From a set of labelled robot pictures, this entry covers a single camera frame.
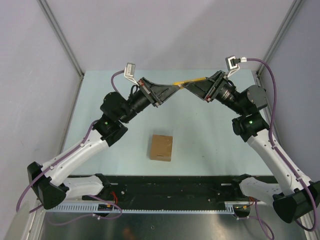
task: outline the white wall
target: white wall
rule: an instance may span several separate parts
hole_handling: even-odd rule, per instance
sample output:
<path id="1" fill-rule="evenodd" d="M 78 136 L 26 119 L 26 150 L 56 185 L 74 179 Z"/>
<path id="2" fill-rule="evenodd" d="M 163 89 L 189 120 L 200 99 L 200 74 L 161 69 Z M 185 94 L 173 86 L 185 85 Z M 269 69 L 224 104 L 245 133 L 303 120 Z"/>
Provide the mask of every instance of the white wall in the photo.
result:
<path id="1" fill-rule="evenodd" d="M 305 1 L 270 61 L 277 83 L 275 124 L 283 148 L 314 181 L 320 180 L 319 10 L 320 1 Z M 272 100 L 266 70 L 262 82 Z"/>
<path id="2" fill-rule="evenodd" d="M 263 58 L 293 0 L 48 0 L 86 70 L 225 69 Z M 256 70 L 257 63 L 246 68 Z"/>
<path id="3" fill-rule="evenodd" d="M 56 156 L 79 77 L 37 1 L 0 1 L 0 239 L 29 184 L 27 166 Z M 34 200 L 31 192 L 27 195 Z"/>

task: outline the brown box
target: brown box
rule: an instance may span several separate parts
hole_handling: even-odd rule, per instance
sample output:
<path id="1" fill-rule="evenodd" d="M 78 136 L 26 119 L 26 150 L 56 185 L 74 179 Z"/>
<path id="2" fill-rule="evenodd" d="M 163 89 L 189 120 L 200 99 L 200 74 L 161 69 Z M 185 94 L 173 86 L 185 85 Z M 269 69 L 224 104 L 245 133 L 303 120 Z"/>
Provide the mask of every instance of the brown box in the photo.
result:
<path id="1" fill-rule="evenodd" d="M 172 136 L 153 135 L 150 159 L 171 162 Z"/>

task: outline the white tabletop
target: white tabletop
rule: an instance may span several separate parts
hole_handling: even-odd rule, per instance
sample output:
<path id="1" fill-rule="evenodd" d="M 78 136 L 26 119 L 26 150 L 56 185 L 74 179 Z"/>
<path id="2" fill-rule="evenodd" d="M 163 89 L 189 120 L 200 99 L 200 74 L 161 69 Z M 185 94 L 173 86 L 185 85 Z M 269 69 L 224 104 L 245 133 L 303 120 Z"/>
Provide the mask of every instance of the white tabletop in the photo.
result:
<path id="1" fill-rule="evenodd" d="M 136 70 L 135 79 L 145 77 L 157 84 L 171 84 L 210 77 L 217 70 Z M 64 149 L 85 135 L 89 125 L 102 115 L 100 105 L 113 92 L 110 78 L 116 71 L 87 71 L 75 106 Z M 255 84 L 251 70 L 241 69 L 230 78 L 238 91 Z M 127 98 L 131 83 L 122 75 L 114 79 Z M 206 103 L 182 89 L 159 108 L 148 106 L 129 124 L 127 133 L 72 174 L 217 176 L 271 175 L 259 155 L 232 128 L 237 115 L 217 100 Z M 173 136 L 171 162 L 149 159 L 153 134 Z"/>

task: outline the reflective metal surface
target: reflective metal surface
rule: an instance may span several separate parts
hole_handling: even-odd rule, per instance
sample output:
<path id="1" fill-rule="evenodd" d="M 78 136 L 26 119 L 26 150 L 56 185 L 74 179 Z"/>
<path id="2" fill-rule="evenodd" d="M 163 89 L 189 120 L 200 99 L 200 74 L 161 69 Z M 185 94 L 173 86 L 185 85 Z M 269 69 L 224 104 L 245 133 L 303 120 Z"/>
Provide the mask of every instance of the reflective metal surface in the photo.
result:
<path id="1" fill-rule="evenodd" d="M 305 240 L 295 223 L 281 221 L 272 208 L 260 205 L 261 218 L 274 232 L 276 240 Z M 52 222 L 62 223 L 83 213 L 47 212 Z M 40 240 L 265 240 L 254 219 L 236 220 L 226 214 L 131 214 L 115 220 L 79 219 L 65 226 L 50 225 L 46 219 Z"/>

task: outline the yellow stick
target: yellow stick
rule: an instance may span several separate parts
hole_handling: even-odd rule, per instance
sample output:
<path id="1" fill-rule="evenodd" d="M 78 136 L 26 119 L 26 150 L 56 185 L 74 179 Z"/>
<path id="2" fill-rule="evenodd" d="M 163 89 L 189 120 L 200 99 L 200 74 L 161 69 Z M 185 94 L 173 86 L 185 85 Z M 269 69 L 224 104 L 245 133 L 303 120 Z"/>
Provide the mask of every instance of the yellow stick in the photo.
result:
<path id="1" fill-rule="evenodd" d="M 190 83 L 190 82 L 198 82 L 198 81 L 202 81 L 202 80 L 206 80 L 206 79 L 207 79 L 206 77 L 200 77 L 200 78 L 190 79 L 190 80 L 186 80 L 186 81 L 176 81 L 172 85 L 179 86 L 180 89 L 183 89 L 184 88 L 182 86 L 183 84 Z"/>

